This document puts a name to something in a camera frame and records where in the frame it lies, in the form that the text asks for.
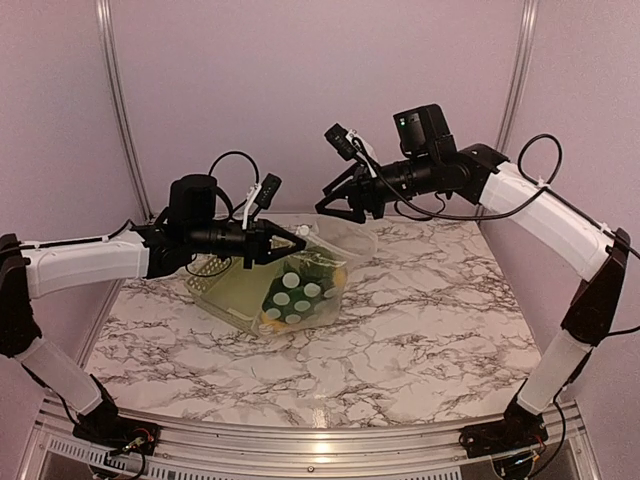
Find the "yellow lemon toy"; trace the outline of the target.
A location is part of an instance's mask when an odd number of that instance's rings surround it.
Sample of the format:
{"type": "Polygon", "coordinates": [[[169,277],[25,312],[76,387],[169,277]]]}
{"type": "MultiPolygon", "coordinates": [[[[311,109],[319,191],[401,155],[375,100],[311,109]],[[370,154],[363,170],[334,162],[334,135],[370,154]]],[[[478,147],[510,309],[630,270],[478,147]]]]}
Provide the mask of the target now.
{"type": "Polygon", "coordinates": [[[347,270],[344,268],[335,269],[333,272],[332,279],[333,279],[333,284],[336,288],[344,288],[348,279],[347,270]]]}

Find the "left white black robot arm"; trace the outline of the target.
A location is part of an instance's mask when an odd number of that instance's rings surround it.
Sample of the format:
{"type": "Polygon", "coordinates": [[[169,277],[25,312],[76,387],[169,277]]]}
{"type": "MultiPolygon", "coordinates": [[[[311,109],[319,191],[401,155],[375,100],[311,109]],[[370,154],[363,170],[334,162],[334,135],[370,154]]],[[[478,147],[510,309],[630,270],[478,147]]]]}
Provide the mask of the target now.
{"type": "Polygon", "coordinates": [[[78,286],[120,279],[156,279],[190,264],[197,254],[240,258],[245,268],[267,265],[303,250],[304,239],[259,219],[133,226],[114,237],[53,244],[1,238],[1,354],[18,362],[77,415],[75,435],[121,446],[140,431],[120,416],[104,386],[44,338],[32,300],[78,286]]]}

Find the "clear zip top bag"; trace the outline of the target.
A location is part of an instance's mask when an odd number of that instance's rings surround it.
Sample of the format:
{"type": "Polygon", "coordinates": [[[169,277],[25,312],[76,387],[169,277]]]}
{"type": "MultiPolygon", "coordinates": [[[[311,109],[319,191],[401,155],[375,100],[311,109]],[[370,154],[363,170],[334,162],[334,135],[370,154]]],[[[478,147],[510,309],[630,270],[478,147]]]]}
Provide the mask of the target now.
{"type": "Polygon", "coordinates": [[[336,322],[350,273],[377,251],[364,226],[317,216],[295,223],[304,250],[282,259],[270,279],[252,332],[271,337],[336,322]]]}

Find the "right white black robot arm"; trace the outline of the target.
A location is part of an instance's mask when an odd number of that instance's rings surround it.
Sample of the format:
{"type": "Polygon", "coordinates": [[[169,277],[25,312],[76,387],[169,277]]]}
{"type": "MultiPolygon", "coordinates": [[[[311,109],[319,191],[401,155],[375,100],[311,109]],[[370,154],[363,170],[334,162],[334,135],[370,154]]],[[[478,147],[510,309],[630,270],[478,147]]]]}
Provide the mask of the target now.
{"type": "Polygon", "coordinates": [[[489,219],[512,219],[560,255],[581,283],[559,332],[514,395],[502,419],[469,425],[459,442],[475,458],[532,446],[547,439],[542,413],[582,372],[610,334],[625,279],[630,238],[589,220],[548,185],[526,176],[496,150],[475,144],[420,147],[403,161],[380,166],[361,147],[341,147],[352,166],[327,185],[315,209],[364,223],[387,204],[427,193],[455,193],[489,210],[489,219]]]}

